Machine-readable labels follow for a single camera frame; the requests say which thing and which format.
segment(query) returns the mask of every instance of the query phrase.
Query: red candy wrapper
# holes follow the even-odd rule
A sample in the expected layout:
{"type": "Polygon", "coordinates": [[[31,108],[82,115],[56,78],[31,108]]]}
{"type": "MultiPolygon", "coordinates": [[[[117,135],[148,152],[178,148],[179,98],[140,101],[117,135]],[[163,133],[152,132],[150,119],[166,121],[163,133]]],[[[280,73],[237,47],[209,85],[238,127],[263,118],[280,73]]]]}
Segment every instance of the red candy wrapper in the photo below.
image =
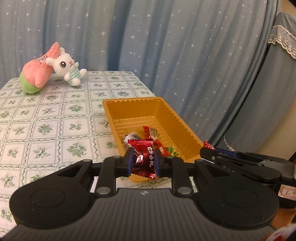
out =
{"type": "Polygon", "coordinates": [[[135,150],[132,173],[154,179],[154,150],[152,140],[128,140],[128,146],[135,150]]]}
{"type": "Polygon", "coordinates": [[[158,140],[157,130],[154,128],[147,127],[147,126],[143,126],[143,129],[145,132],[145,139],[153,139],[154,144],[157,145],[157,148],[159,148],[162,156],[164,156],[164,157],[170,156],[170,153],[167,151],[167,149],[164,148],[164,146],[158,140]]]}
{"type": "Polygon", "coordinates": [[[210,143],[207,143],[206,141],[204,141],[204,147],[215,150],[215,148],[210,143]]]}

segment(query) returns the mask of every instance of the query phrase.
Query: pink starfish plush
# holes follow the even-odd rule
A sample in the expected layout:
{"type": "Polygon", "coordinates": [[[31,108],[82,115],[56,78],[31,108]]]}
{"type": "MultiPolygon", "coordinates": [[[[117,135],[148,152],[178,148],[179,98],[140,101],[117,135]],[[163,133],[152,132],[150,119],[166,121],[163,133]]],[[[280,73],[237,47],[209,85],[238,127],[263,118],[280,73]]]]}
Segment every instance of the pink starfish plush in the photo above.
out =
{"type": "Polygon", "coordinates": [[[57,58],[60,55],[60,45],[55,42],[50,50],[38,59],[26,63],[20,74],[24,93],[36,93],[48,82],[53,68],[45,63],[46,58],[57,58]]]}

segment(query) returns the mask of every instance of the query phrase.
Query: stuffed toy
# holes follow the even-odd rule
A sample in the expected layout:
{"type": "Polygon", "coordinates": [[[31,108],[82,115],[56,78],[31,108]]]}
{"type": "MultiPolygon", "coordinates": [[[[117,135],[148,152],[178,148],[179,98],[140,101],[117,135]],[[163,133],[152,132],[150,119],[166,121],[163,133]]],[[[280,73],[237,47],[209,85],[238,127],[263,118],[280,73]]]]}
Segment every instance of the stuffed toy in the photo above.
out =
{"type": "Polygon", "coordinates": [[[20,74],[23,93],[34,94],[40,91],[48,82],[53,68],[46,64],[48,57],[57,58],[60,53],[60,45],[55,42],[50,50],[38,59],[26,63],[20,74]]]}
{"type": "Polygon", "coordinates": [[[64,48],[60,48],[60,56],[57,59],[47,58],[45,62],[54,68],[57,75],[64,76],[64,80],[71,86],[79,85],[87,72],[86,69],[78,69],[79,63],[75,63],[74,59],[65,53],[64,48]]]}

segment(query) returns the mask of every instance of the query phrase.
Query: tablecloth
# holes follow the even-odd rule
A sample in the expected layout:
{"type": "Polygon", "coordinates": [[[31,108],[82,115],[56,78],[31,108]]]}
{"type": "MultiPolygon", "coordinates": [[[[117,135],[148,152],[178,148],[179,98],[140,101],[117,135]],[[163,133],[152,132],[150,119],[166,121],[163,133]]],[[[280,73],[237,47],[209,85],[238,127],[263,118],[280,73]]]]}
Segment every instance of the tablecloth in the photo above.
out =
{"type": "MultiPolygon", "coordinates": [[[[15,226],[9,199],[17,188],[82,159],[118,155],[103,99],[146,96],[154,94],[129,71],[88,72],[75,87],[53,74],[36,94],[23,94],[19,78],[9,80],[0,90],[1,236],[15,226]]],[[[169,178],[118,178],[116,185],[171,187],[169,178]]]]}

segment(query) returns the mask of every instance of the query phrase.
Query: green plush bottom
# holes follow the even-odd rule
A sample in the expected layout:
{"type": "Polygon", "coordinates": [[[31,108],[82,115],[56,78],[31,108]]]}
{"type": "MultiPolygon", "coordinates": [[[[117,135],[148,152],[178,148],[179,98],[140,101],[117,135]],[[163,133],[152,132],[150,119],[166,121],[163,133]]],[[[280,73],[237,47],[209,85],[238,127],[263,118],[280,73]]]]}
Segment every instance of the green plush bottom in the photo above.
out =
{"type": "Polygon", "coordinates": [[[27,79],[25,78],[24,74],[21,72],[20,74],[20,82],[22,83],[22,91],[23,93],[34,94],[40,91],[42,88],[37,88],[36,86],[31,85],[27,79]]]}

